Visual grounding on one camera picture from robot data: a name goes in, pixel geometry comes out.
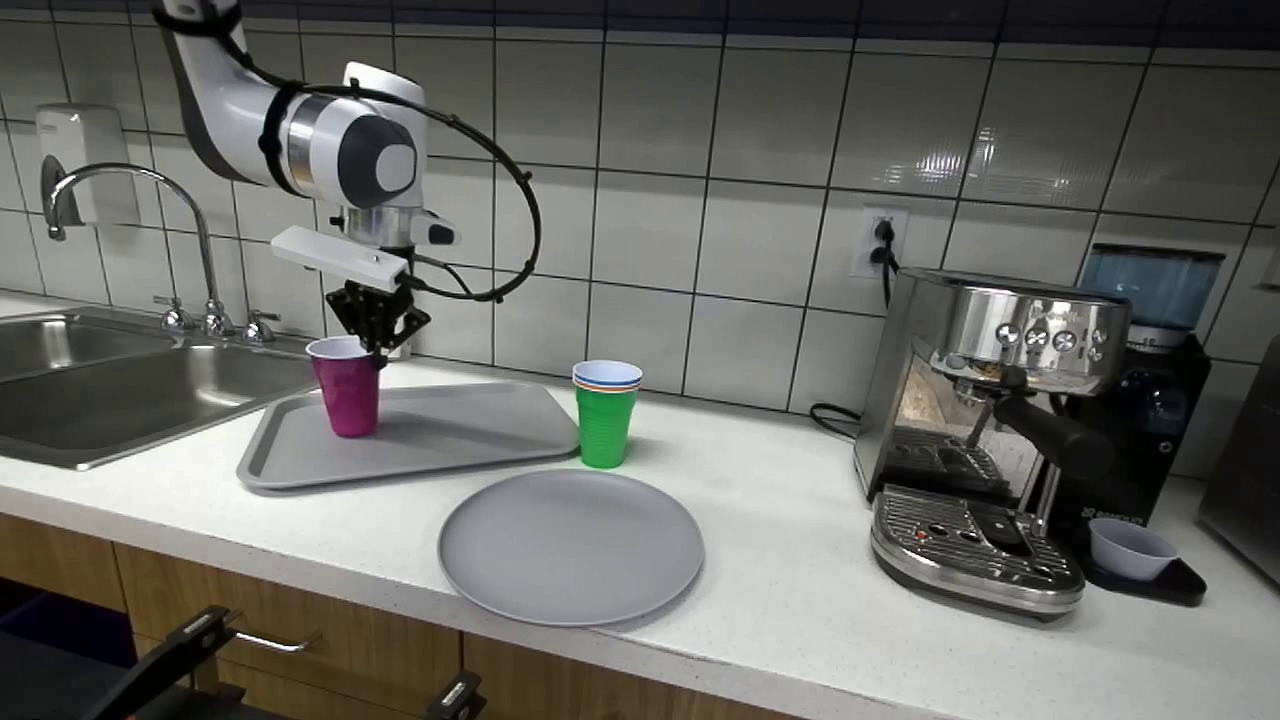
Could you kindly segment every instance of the round gray plate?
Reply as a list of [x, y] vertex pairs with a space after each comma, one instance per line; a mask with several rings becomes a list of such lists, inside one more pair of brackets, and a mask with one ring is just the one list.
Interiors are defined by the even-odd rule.
[[467, 497], [440, 532], [440, 565], [494, 617], [594, 628], [678, 598], [703, 568], [703, 536], [632, 477], [535, 473]]

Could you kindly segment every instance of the sink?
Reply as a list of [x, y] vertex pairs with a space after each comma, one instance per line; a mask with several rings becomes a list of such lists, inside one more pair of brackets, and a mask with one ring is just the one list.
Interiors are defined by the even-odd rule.
[[0, 380], [162, 349], [171, 349], [171, 338], [160, 318], [106, 312], [15, 314], [0, 318]]
[[[119, 337], [104, 330], [104, 338], [89, 338], [89, 349], [106, 352], [115, 338]], [[0, 380], [0, 456], [91, 468], [301, 388], [312, 388], [312, 362], [305, 355], [234, 343], [127, 343], [111, 361]]]

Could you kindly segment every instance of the faucet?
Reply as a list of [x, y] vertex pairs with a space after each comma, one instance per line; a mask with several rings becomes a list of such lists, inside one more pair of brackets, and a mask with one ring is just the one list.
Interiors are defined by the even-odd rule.
[[162, 173], [156, 173], [156, 167], [144, 167], [144, 164], [79, 164], [79, 167], [72, 167], [72, 173], [58, 176], [58, 181], [50, 183], [50, 191], [44, 196], [49, 239], [66, 239], [63, 223], [79, 223], [72, 188], [77, 188], [79, 181], [91, 181], [91, 176], [156, 176], [162, 188], [171, 188], [171, 191], [190, 206], [197, 239], [201, 239], [201, 268], [203, 268], [203, 318], [201, 318], [201, 330], [203, 330], [206, 338], [220, 338], [220, 337], [229, 330], [229, 314], [225, 314], [225, 302], [215, 298], [215, 282], [211, 282], [206, 223], [203, 223], [203, 212], [201, 212], [201, 203], [190, 200], [190, 191], [180, 188], [171, 176], [162, 176]]

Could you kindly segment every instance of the kitchen counter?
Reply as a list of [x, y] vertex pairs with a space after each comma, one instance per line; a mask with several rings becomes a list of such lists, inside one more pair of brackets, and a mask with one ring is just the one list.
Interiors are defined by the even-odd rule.
[[[427, 361], [383, 373], [387, 388], [477, 380], [511, 377]], [[1086, 588], [1072, 617], [1033, 623], [888, 579], [849, 441], [791, 415], [642, 397], [618, 473], [697, 514], [707, 568], [653, 623], [559, 631], [458, 598], [434, 536], [471, 490], [575, 458], [254, 497], [234, 481], [254, 421], [91, 473], [0, 458], [0, 511], [791, 716], [1244, 720], [1280, 709], [1280, 595], [1192, 525], [1182, 482], [1162, 490], [1155, 526], [1208, 579], [1203, 609]]]

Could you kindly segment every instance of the cabinet door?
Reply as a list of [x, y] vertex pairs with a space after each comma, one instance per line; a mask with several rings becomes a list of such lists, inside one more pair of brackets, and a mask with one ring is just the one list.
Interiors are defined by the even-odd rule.
[[122, 613], [111, 544], [0, 514], [0, 575]]
[[150, 646], [201, 609], [220, 604], [233, 628], [305, 642], [271, 651], [242, 639], [220, 646], [220, 674], [254, 674], [249, 705], [312, 716], [301, 709], [364, 709], [358, 716], [420, 716], [458, 669], [458, 631], [338, 604], [327, 595], [184, 565], [156, 551], [115, 549], [122, 598], [138, 646]]
[[463, 669], [481, 674], [481, 697], [489, 697], [483, 720], [775, 720], [763, 709], [481, 636], [463, 639]]

